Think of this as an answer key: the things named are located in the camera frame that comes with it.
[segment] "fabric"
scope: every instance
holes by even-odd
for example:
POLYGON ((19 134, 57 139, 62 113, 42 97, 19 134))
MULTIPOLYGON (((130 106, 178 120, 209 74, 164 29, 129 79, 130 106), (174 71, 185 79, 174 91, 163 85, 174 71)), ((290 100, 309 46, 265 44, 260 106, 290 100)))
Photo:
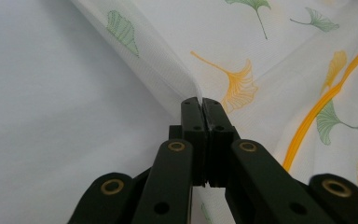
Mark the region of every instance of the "fabric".
MULTIPOLYGON (((294 178, 358 185, 358 1, 73 2, 177 118, 185 98, 215 99, 294 178)), ((211 190, 208 220, 232 223, 211 190)))

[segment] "yellow strap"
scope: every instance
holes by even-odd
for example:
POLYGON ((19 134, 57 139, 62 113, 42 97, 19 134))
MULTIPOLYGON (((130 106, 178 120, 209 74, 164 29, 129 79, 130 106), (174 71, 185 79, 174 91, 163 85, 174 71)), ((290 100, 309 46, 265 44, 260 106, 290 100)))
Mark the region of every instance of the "yellow strap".
POLYGON ((319 102, 312 108, 312 110, 308 113, 308 115, 302 121, 301 125, 297 129, 295 136, 292 139, 292 142, 290 143, 289 148, 287 149, 286 157, 285 157, 283 165, 282 165, 286 171, 290 170, 290 167, 292 166, 293 160, 295 159, 295 156, 298 152, 301 142, 304 139, 305 134, 307 133, 308 129, 310 128, 310 125, 312 124, 313 120, 316 118, 316 116, 319 114, 319 112, 324 108, 324 106, 331 99, 333 99, 334 96, 336 96, 341 91, 341 87, 344 84, 345 80, 351 74, 351 72, 357 67, 357 65, 358 65, 358 55, 350 63, 347 70, 345 70, 345 74, 344 74, 343 78, 341 79, 341 81, 336 86, 334 86, 332 89, 330 89, 330 91, 328 91, 319 100, 319 102))

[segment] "leaf-print cloth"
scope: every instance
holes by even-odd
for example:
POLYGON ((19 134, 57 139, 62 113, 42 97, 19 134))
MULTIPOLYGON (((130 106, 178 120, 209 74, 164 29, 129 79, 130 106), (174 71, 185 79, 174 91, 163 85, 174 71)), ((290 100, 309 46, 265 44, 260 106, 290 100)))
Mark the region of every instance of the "leaf-print cloth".
MULTIPOLYGON (((358 1, 72 1, 178 122, 181 101, 213 98, 294 178, 358 184, 358 1)), ((222 192, 200 192, 212 223, 233 222, 222 192)))

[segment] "green ginkgo leaf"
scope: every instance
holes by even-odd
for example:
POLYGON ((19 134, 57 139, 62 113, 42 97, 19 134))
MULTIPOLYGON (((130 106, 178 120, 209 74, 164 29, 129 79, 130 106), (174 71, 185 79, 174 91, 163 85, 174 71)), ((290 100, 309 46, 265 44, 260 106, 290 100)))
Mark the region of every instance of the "green ginkgo leaf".
POLYGON ((108 13, 106 29, 133 54, 139 56, 139 51, 135 44, 134 29, 130 21, 113 10, 108 13))
POLYGON ((260 15, 258 15, 258 9, 260 7, 268 7, 271 9, 271 6, 269 5, 269 2, 267 0, 226 0, 227 3, 233 4, 233 3, 242 3, 245 5, 248 5, 249 7, 252 7, 255 10, 255 13, 257 14, 257 18, 260 21, 261 28, 263 28, 264 37, 267 39, 266 31, 264 30, 263 22, 261 22, 260 15))
POLYGON ((329 32, 331 30, 336 30, 339 28, 338 24, 332 23, 328 18, 326 18, 321 13, 319 13, 317 10, 309 8, 309 7, 306 7, 306 10, 310 14, 310 23, 294 21, 292 19, 290 19, 290 21, 294 21, 294 22, 304 24, 304 25, 313 25, 313 26, 321 29, 324 32, 329 32))
POLYGON ((316 116, 316 124, 319 132, 319 136, 321 137, 321 141, 330 146, 330 131, 336 124, 343 124, 352 129, 358 129, 358 127, 352 127, 344 122, 342 122, 336 115, 336 111, 334 110, 333 101, 329 101, 327 105, 319 112, 318 116, 316 116))

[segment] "white surface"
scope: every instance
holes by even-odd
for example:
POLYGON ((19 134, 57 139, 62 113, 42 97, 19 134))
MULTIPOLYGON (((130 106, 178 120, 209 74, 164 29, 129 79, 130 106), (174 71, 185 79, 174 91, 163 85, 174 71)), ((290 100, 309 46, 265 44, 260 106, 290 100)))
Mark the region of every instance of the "white surface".
POLYGON ((65 223, 178 123, 66 0, 0 1, 0 223, 65 223))

